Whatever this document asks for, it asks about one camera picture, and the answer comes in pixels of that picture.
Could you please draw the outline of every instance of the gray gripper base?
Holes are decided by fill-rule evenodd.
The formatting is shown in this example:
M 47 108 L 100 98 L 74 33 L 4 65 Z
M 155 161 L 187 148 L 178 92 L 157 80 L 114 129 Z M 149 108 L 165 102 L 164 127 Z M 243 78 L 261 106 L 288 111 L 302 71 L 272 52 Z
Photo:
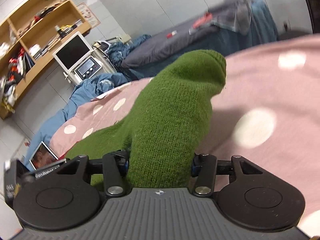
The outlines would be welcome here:
M 77 228 L 41 232 L 25 228 L 14 240 L 306 240 L 297 228 L 253 232 L 232 224 L 212 200 L 186 188 L 134 188 L 109 199 L 101 212 Z

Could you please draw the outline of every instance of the knitted sock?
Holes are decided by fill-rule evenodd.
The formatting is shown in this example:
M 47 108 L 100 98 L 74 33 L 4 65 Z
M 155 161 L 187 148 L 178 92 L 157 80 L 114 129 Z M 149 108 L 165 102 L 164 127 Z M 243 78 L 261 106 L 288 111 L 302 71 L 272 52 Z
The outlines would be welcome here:
M 76 143 L 68 158 L 90 159 L 131 148 L 128 182 L 134 187 L 184 187 L 194 151 L 209 131 L 210 99 L 226 81 L 226 61 L 212 50 L 179 57 L 139 94 L 129 114 Z M 92 176 L 92 185 L 102 176 Z

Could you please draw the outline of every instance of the bed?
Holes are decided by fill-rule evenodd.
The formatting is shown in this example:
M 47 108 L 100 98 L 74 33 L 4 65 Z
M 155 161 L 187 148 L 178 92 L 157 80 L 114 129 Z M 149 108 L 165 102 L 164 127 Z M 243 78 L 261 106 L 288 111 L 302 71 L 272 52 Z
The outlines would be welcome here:
M 306 200 L 299 228 L 320 234 L 320 35 L 256 46 L 226 57 L 227 83 L 212 98 L 211 129 L 197 153 L 242 155 L 297 187 Z M 130 111 L 152 78 L 126 83 L 80 106 L 53 135 L 63 156 L 77 141 Z M 216 190 L 228 183 L 222 177 Z
M 250 14 L 247 10 L 247 5 L 244 0 L 227 0 L 225 3 L 217 5 L 209 9 L 213 14 L 221 18 L 214 18 L 215 24 L 207 28 L 201 29 L 193 35 L 189 35 L 189 28 L 193 22 L 200 16 L 195 17 L 181 25 L 165 30 L 153 37 L 142 35 L 138 37 L 132 44 L 123 45 L 122 43 L 114 44 L 113 57 L 118 73 L 103 74 L 97 78 L 85 80 L 77 86 L 70 98 L 70 101 L 64 109 L 57 112 L 49 120 L 43 123 L 39 131 L 31 140 L 28 148 L 25 165 L 28 169 L 32 169 L 29 164 L 29 159 L 41 141 L 49 145 L 52 135 L 58 128 L 76 113 L 79 106 L 89 102 L 92 98 L 107 92 L 114 87 L 118 87 L 124 83 L 139 80 L 141 78 L 156 76 L 167 65 L 174 62 L 180 55 L 185 52 L 196 49 L 213 49 L 227 56 L 242 49 L 246 49 L 261 43 L 268 43 L 277 40 L 277 30 L 271 14 L 262 0 L 249 0 L 252 7 L 252 15 L 254 16 L 256 26 L 252 23 Z M 242 21 L 235 20 L 236 17 L 244 18 Z M 179 32 L 172 38 L 167 39 L 167 34 L 172 31 Z M 179 34 L 182 33 L 187 39 L 187 46 L 174 52 L 172 55 L 163 53 L 164 49 L 175 47 L 180 44 Z M 145 48 L 152 44 L 153 51 L 148 50 L 148 53 L 142 53 Z M 159 50 L 157 56 L 150 59 L 150 54 Z
M 214 25 L 203 28 L 196 34 L 190 35 L 189 28 L 203 15 L 152 36 L 123 58 L 121 71 L 131 73 L 129 79 L 138 80 L 155 76 L 188 51 L 213 49 L 228 56 L 259 44 L 277 41 L 277 29 L 264 1 L 248 1 L 251 5 L 251 17 L 243 0 L 225 0 L 208 9 L 216 15 Z M 168 33 L 174 31 L 177 32 L 176 35 L 167 38 Z

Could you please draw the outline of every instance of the pink polka dot blanket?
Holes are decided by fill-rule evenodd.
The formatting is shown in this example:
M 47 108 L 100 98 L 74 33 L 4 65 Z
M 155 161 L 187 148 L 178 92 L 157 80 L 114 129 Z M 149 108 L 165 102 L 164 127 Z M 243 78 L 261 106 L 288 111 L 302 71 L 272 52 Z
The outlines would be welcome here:
M 256 46 L 227 60 L 227 83 L 212 98 L 211 129 L 197 153 L 242 155 L 297 187 L 306 200 L 299 228 L 320 235 L 320 35 Z M 53 135 L 63 156 L 77 141 L 130 111 L 150 78 L 80 106 Z M 216 190 L 228 183 L 219 178 Z

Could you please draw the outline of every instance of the control panel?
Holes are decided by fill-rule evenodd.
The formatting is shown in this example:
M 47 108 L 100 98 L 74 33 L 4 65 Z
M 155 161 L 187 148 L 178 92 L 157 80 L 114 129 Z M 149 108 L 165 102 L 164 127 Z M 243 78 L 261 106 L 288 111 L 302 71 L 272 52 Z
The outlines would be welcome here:
M 101 68 L 101 64 L 99 64 L 93 56 L 89 56 L 75 69 L 75 73 L 78 74 L 82 80 L 85 80 L 95 75 Z

